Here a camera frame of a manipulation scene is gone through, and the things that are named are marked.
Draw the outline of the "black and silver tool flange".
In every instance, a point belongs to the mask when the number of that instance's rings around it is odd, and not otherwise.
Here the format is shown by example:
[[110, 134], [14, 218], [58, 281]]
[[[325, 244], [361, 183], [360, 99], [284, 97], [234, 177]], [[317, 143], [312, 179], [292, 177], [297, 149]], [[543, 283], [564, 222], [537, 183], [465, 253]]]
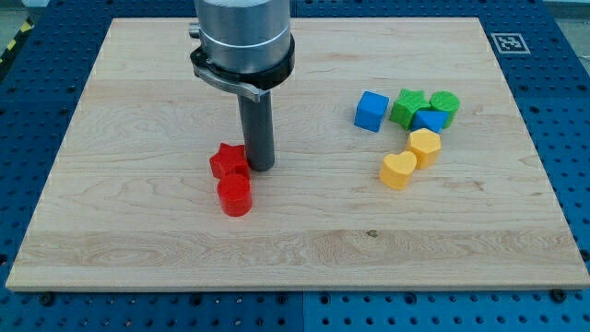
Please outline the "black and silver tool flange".
[[190, 54], [194, 74], [216, 89], [245, 97], [253, 102], [260, 102], [262, 96], [285, 81], [294, 68], [295, 40], [292, 35], [289, 37], [289, 50], [276, 65], [249, 74], [222, 69], [215, 65], [203, 47], [199, 46]]

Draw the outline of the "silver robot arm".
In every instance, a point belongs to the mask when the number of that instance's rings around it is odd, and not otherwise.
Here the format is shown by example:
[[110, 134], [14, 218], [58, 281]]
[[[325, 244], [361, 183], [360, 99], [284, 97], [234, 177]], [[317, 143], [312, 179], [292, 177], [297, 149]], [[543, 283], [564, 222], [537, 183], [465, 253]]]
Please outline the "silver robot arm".
[[196, 0], [195, 12], [194, 74], [237, 97], [246, 159], [251, 169], [267, 171], [275, 164], [271, 89], [295, 64], [290, 1]]

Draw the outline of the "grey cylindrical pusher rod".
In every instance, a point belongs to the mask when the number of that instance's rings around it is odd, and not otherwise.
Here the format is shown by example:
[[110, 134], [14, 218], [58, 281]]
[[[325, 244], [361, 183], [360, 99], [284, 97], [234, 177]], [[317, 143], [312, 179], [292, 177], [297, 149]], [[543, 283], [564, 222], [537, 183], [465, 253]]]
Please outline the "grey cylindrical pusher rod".
[[238, 97], [245, 155], [256, 172], [270, 170], [275, 164], [271, 93], [263, 94], [259, 102]]

